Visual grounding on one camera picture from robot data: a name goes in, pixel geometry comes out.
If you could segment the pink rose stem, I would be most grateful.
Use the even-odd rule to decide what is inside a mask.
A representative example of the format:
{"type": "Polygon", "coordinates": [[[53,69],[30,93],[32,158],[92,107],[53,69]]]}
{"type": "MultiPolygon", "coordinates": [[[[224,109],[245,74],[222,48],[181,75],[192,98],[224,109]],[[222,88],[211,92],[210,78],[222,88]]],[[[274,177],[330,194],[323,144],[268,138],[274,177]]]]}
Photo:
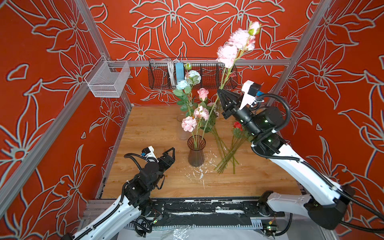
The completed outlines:
{"type": "Polygon", "coordinates": [[[207,100],[208,100],[209,91],[205,88],[200,88],[198,90],[199,99],[201,102],[198,104],[198,107],[195,109],[194,116],[198,119],[198,127],[203,127],[202,139],[204,138],[205,130],[207,128],[207,123],[210,118],[209,110],[207,109],[207,100]]]}

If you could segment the dark smoked glass vase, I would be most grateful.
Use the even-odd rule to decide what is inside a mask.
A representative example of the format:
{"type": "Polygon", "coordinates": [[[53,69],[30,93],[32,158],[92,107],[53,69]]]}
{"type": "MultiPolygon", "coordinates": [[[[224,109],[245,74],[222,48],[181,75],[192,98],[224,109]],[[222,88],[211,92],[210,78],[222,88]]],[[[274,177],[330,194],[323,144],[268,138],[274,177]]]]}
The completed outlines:
{"type": "Polygon", "coordinates": [[[200,135],[193,135],[187,141],[187,146],[190,149],[188,162],[192,167],[200,167],[205,162],[204,148],[206,140],[200,135]]]}

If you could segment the white green flower stem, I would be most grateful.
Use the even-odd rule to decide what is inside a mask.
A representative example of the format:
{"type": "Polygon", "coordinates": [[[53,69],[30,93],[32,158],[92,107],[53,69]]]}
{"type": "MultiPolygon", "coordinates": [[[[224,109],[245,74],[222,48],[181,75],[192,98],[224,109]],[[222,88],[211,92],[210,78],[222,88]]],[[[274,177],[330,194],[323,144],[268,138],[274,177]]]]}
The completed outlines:
{"type": "Polygon", "coordinates": [[[179,99],[177,104],[180,106],[182,112],[186,112],[187,116],[187,113],[191,114],[192,111],[198,107],[198,104],[195,103],[192,89],[201,82],[201,76],[197,71],[192,70],[190,63],[184,64],[184,67],[187,70],[185,79],[176,85],[173,93],[179,99]]]}

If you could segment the pink peony stem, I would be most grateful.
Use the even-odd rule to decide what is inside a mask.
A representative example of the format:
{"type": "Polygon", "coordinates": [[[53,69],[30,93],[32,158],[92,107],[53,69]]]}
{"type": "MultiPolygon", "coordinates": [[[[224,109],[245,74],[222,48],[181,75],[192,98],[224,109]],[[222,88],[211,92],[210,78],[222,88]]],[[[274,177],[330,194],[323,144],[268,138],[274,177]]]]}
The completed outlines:
{"type": "Polygon", "coordinates": [[[260,32],[261,25],[258,22],[250,23],[248,29],[238,29],[233,32],[229,40],[218,48],[217,61],[224,64],[223,74],[220,80],[220,89],[229,81],[235,62],[243,57],[246,52],[255,49],[256,35],[260,32]]]}

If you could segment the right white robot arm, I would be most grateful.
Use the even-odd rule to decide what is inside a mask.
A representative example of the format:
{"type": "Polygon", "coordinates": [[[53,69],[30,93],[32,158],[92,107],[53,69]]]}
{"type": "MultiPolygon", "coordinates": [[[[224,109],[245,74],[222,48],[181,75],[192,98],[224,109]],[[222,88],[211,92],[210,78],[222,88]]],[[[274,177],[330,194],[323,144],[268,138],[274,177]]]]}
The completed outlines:
{"type": "Polygon", "coordinates": [[[354,203],[371,212],[380,220],[384,215],[354,198],[355,191],[349,185],[340,185],[317,171],[300,157],[287,142],[278,135],[291,120],[291,108],[275,94],[260,94],[261,85],[247,81],[242,94],[219,89],[218,99],[223,108],[223,117],[234,117],[250,134],[251,149],[259,157],[280,166],[298,181],[306,195],[281,195],[266,191],[259,199],[262,215],[286,212],[310,218],[318,226],[334,230],[338,225],[356,230],[383,234],[382,228],[372,229],[345,222],[348,205],[354,203]]]}

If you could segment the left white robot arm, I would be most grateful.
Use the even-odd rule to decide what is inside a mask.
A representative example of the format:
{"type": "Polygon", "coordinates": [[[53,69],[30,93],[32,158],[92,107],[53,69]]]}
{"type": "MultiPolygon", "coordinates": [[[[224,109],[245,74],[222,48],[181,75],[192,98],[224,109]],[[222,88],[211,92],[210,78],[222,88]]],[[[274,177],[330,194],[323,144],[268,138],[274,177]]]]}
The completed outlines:
{"type": "Polygon", "coordinates": [[[83,229],[67,233],[61,239],[110,240],[130,223],[150,232],[152,226],[145,218],[153,208],[150,195],[154,189],[163,187],[165,171],[175,163],[175,153],[175,148],[170,148],[157,158],[153,147],[149,146],[140,155],[125,154],[124,158],[131,159],[139,172],[123,184],[121,195],[101,215],[83,229]]]}

